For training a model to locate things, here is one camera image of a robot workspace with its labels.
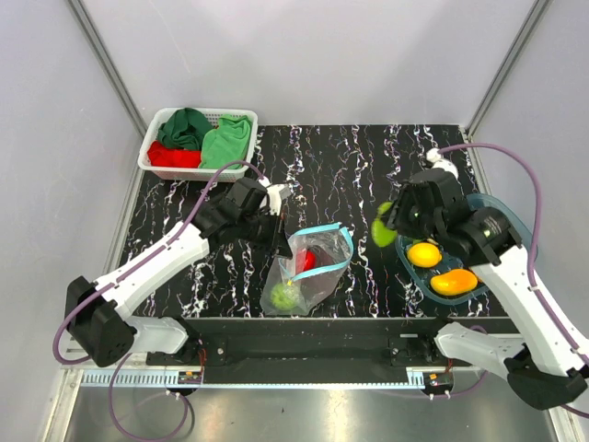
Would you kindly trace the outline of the clear zip top bag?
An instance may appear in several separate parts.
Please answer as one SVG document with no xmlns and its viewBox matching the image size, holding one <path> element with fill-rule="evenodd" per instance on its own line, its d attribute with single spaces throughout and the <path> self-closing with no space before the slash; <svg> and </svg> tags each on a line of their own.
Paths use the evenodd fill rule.
<svg viewBox="0 0 589 442">
<path fill-rule="evenodd" d="M 260 306 L 266 316 L 308 315 L 312 308 L 335 291 L 354 252 L 352 236 L 341 223 L 300 229 L 290 236 L 288 242 L 293 258 L 274 258 L 260 298 Z M 296 274 L 295 255 L 301 249 L 314 251 L 317 265 L 313 270 Z M 300 303 L 291 311 L 279 312 L 271 306 L 271 289 L 279 283 L 293 283 L 300 289 Z"/>
</svg>

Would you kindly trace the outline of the green fake leafy vegetable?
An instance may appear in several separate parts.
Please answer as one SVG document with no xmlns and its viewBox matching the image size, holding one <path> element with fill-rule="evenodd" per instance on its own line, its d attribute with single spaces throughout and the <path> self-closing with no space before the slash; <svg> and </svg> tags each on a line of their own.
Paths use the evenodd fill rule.
<svg viewBox="0 0 589 442">
<path fill-rule="evenodd" d="M 392 206 L 392 202 L 380 204 L 376 210 L 376 218 L 371 225 L 373 242 L 379 248 L 391 245 L 397 238 L 397 231 L 387 227 L 387 220 Z"/>
</svg>

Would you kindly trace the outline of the yellow fake lemon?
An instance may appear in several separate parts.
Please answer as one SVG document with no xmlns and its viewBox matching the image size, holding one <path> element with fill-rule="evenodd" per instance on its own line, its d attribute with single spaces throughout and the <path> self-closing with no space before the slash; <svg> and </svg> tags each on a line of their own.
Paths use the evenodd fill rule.
<svg viewBox="0 0 589 442">
<path fill-rule="evenodd" d="M 430 242 L 413 244 L 406 252 L 409 262 L 419 268 L 433 268 L 442 259 L 442 252 Z"/>
</svg>

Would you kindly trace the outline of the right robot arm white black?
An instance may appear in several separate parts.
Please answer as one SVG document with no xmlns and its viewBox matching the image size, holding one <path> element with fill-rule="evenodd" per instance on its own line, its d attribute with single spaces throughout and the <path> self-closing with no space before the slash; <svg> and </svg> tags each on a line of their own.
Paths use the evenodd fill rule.
<svg viewBox="0 0 589 442">
<path fill-rule="evenodd" d="M 474 209 L 457 178 L 442 169 L 423 170 L 384 204 L 377 221 L 411 239 L 431 239 L 469 268 L 500 301 L 520 332 L 520 343 L 448 322 L 418 341 L 423 362 L 458 359 L 507 381 L 537 410 L 568 405 L 587 391 L 584 336 L 559 308 L 532 269 L 534 253 L 502 210 Z"/>
</svg>

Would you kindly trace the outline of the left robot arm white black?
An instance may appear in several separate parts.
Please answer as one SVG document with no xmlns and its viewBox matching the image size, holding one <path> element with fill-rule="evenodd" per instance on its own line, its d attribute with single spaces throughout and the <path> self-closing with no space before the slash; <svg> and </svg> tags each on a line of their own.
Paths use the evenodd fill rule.
<svg viewBox="0 0 589 442">
<path fill-rule="evenodd" d="M 179 365 L 203 360 L 201 335 L 173 317 L 137 317 L 134 312 L 181 270 L 237 240 L 279 257 L 292 255 L 284 232 L 288 185 L 242 178 L 119 269 L 89 282 L 76 278 L 66 294 L 66 329 L 99 367 L 131 353 L 165 355 Z"/>
</svg>

